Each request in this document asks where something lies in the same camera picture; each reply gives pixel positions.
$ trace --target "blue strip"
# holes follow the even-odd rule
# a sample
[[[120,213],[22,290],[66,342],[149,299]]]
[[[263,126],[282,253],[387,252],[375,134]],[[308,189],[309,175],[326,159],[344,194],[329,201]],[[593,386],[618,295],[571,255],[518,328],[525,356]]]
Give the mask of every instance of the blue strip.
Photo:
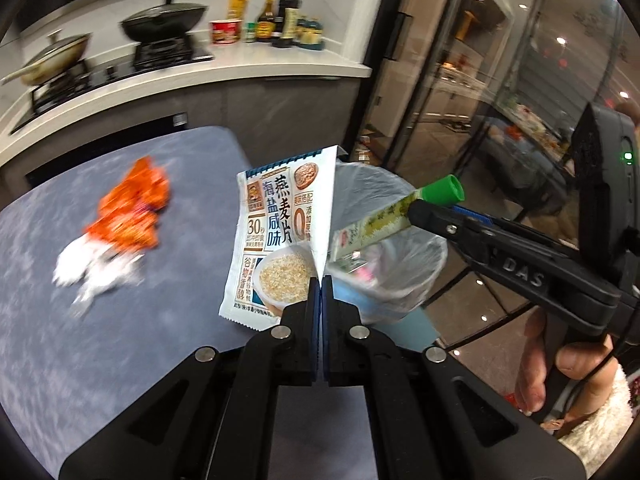
[[[283,160],[279,160],[278,162],[272,162],[271,164],[267,164],[265,166],[260,166],[260,168],[253,168],[252,170],[247,170],[247,171],[244,172],[244,175],[247,178],[251,178],[252,176],[257,175],[258,173],[262,173],[263,171],[271,170],[271,169],[275,168],[276,166],[289,164],[290,162],[293,162],[294,160],[300,160],[301,158],[307,158],[308,156],[320,155],[320,153],[322,153],[322,150],[316,150],[315,152],[305,153],[304,155],[291,156],[289,158],[284,158]]]
[[[463,214],[465,216],[470,216],[471,218],[475,218],[480,223],[484,225],[493,225],[494,222],[491,220],[490,216],[481,215],[480,213],[476,213],[475,211],[471,211],[471,209],[466,209],[464,207],[460,207],[459,205],[455,205],[451,208],[452,211],[456,213]]]

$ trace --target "human hand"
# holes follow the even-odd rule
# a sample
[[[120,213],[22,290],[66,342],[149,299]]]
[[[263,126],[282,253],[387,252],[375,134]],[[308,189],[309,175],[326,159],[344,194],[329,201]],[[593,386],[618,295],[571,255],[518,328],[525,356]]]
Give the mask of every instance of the human hand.
[[[545,326],[546,313],[537,308],[524,328],[527,342],[520,361],[515,389],[516,402],[523,412],[537,412],[545,403],[545,379],[548,372],[543,340]],[[571,343],[556,354],[556,367],[567,377],[580,380],[591,372],[612,348],[609,335],[604,344]],[[602,370],[585,384],[564,418],[563,429],[570,430],[604,405],[613,389],[617,370],[618,360],[611,358]]]

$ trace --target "silver screw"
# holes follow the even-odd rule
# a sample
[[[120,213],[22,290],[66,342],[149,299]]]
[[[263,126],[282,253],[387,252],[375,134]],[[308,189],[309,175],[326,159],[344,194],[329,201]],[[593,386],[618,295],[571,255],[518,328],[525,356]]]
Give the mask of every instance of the silver screw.
[[[291,335],[291,329],[286,325],[274,326],[271,329],[271,336],[276,339],[286,339]]]
[[[369,329],[366,326],[356,325],[349,329],[349,335],[354,339],[366,339],[369,337]]]
[[[216,351],[210,346],[203,346],[196,350],[196,361],[200,361],[201,363],[213,361],[215,356]]]
[[[427,348],[424,354],[432,363],[441,363],[444,361],[444,359],[447,358],[447,353],[442,348],[439,348],[437,346]]]

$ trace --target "gas stove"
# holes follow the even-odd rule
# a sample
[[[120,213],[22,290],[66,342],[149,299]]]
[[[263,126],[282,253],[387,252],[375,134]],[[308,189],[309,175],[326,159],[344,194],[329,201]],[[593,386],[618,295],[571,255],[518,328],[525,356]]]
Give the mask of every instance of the gas stove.
[[[213,55],[190,36],[155,43],[139,43],[133,54],[89,67],[82,59],[65,73],[31,91],[31,109],[10,135],[44,112],[79,95],[152,70],[213,59]]]

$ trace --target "white bowl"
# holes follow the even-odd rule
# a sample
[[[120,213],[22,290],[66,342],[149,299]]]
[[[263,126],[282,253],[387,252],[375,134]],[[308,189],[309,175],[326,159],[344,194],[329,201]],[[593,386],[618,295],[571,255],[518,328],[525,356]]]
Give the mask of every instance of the white bowl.
[[[283,256],[286,256],[287,254],[299,254],[300,256],[302,256],[307,261],[309,266],[314,270],[313,276],[316,275],[316,265],[314,263],[313,255],[308,243],[283,247],[265,256],[260,261],[260,263],[255,266],[254,275],[252,276],[252,283],[256,294],[258,294],[258,297],[262,300],[264,306],[267,307],[274,316],[281,316],[284,308],[291,303],[287,303],[286,301],[274,300],[271,296],[269,296],[262,289],[262,284],[260,283],[260,273],[271,260],[281,258]]]

